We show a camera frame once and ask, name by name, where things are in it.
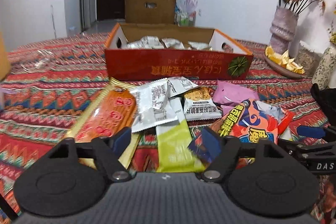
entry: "red cardboard box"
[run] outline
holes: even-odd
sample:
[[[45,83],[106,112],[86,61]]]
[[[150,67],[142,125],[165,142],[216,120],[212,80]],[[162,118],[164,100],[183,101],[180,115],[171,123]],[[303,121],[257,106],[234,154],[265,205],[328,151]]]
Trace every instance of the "red cardboard box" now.
[[[213,51],[128,49],[127,43],[144,36],[175,38],[188,42],[206,42]],[[224,46],[233,53],[223,52]],[[122,81],[156,80],[185,76],[200,80],[244,79],[253,54],[217,29],[179,27],[166,24],[117,24],[105,42],[109,77]]]

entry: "green pumpkin picture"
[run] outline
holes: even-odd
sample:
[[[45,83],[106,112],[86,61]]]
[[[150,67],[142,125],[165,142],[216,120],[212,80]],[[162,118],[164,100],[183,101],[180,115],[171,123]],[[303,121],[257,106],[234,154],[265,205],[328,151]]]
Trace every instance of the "green pumpkin picture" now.
[[[239,56],[231,61],[229,68],[227,69],[227,73],[232,77],[239,77],[246,71],[248,67],[249,62],[247,58],[244,56]]]

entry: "plate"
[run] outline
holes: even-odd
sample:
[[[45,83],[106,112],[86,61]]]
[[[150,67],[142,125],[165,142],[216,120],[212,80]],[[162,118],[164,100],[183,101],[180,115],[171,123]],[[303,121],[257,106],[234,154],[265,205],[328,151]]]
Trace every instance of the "plate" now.
[[[292,78],[292,79],[299,79],[299,78],[304,78],[305,74],[301,75],[298,73],[295,73],[293,71],[289,71],[285,68],[283,68],[282,66],[278,65],[277,63],[274,63],[273,61],[271,61],[270,59],[267,58],[266,54],[264,53],[264,59],[266,61],[266,63],[276,72],[280,73],[283,76],[286,76],[288,78]]]

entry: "red tablecloth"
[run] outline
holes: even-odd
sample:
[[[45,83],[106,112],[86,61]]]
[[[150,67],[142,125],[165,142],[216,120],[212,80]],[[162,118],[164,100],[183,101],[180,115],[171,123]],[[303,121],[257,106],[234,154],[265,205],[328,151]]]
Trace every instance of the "red tablecloth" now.
[[[13,68],[2,88],[16,93],[6,94],[6,109],[0,114],[0,194],[13,206],[15,200],[11,188],[15,179],[62,139],[107,85],[104,61],[107,36],[94,34],[55,39],[22,46],[9,53]],[[261,100],[295,112],[290,125],[293,133],[300,124],[322,126],[327,122],[310,95],[310,79],[291,80],[279,75],[263,61],[265,45],[240,42],[253,51],[255,57],[247,78],[232,83],[257,90]],[[51,51],[54,58],[40,70],[27,73],[21,64],[32,68],[43,58],[38,53],[42,48]],[[216,81],[195,82],[216,89]],[[202,126],[204,122],[189,123],[193,134],[197,134]],[[158,165],[156,147],[155,135],[142,136],[132,168],[155,169]]]

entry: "yellow snack package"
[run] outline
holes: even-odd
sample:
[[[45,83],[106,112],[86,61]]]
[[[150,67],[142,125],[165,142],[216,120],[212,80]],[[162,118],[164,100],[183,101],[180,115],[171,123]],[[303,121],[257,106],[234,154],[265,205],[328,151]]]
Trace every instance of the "yellow snack package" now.
[[[178,120],[156,127],[159,173],[202,172],[205,167],[188,149],[192,137],[180,98],[170,100]]]

